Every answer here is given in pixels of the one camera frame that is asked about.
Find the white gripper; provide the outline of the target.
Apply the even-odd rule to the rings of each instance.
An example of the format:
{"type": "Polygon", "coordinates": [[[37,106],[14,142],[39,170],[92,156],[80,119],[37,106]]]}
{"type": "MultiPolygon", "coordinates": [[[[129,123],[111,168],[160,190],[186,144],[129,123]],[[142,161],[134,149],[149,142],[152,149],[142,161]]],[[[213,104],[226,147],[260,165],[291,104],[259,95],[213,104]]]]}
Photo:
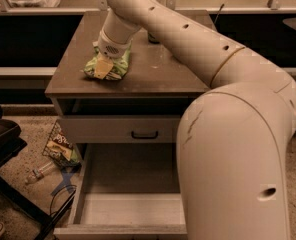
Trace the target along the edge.
{"type": "Polygon", "coordinates": [[[130,47],[131,40],[132,35],[127,32],[108,31],[104,29],[100,31],[98,48],[103,55],[98,54],[96,57],[95,78],[104,79],[108,75],[114,66],[111,58],[122,57],[130,47]]]}

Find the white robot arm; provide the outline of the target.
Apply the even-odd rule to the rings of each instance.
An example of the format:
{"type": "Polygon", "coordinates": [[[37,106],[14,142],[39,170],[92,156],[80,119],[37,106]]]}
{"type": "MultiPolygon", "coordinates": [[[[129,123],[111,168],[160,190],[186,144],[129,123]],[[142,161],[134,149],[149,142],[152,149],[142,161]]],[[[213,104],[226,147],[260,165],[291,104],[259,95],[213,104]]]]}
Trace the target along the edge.
{"type": "Polygon", "coordinates": [[[156,0],[107,0],[99,49],[145,28],[209,88],[184,112],[177,167],[188,240],[290,240],[285,176],[296,82],[251,49],[156,0]]]}

